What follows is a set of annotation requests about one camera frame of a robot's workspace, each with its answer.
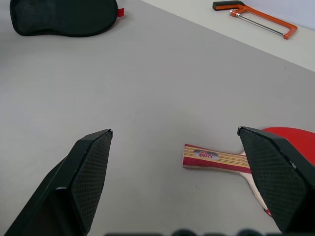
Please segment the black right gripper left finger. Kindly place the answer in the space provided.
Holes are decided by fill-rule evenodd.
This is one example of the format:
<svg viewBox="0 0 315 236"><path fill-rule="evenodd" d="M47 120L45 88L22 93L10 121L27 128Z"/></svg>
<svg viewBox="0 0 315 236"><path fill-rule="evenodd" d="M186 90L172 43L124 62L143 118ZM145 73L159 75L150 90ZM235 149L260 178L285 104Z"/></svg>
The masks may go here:
<svg viewBox="0 0 315 236"><path fill-rule="evenodd" d="M4 236L87 236L103 191L112 138L112 129L105 129L78 140Z"/></svg>

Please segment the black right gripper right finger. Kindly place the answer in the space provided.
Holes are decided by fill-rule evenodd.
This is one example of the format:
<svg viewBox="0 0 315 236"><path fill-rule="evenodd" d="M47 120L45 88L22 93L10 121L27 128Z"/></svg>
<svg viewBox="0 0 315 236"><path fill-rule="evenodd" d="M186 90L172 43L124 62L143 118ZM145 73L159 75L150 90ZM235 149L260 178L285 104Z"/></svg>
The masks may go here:
<svg viewBox="0 0 315 236"><path fill-rule="evenodd" d="M315 166L284 137L244 126L238 135L279 230L315 234Z"/></svg>

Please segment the red table tennis paddle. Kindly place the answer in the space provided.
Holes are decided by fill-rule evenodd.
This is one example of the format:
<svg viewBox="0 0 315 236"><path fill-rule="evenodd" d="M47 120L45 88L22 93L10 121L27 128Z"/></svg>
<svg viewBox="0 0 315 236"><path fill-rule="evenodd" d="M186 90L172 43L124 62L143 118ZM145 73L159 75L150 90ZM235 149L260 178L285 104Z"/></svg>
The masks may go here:
<svg viewBox="0 0 315 236"><path fill-rule="evenodd" d="M315 166L315 133L292 127L267 127L267 131L286 138L293 146ZM249 184L252 192L264 211L271 215L263 201L251 174L245 152L232 154L186 144L182 166L184 168L214 169L241 175Z"/></svg>

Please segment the black and red paddle case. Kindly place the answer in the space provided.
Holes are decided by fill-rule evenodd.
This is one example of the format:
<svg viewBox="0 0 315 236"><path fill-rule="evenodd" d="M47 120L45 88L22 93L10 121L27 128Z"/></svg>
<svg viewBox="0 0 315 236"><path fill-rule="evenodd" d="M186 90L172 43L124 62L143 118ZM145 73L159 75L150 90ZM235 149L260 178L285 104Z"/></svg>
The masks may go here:
<svg viewBox="0 0 315 236"><path fill-rule="evenodd" d="M21 36L96 36L124 15L116 0L10 0L12 25Z"/></svg>

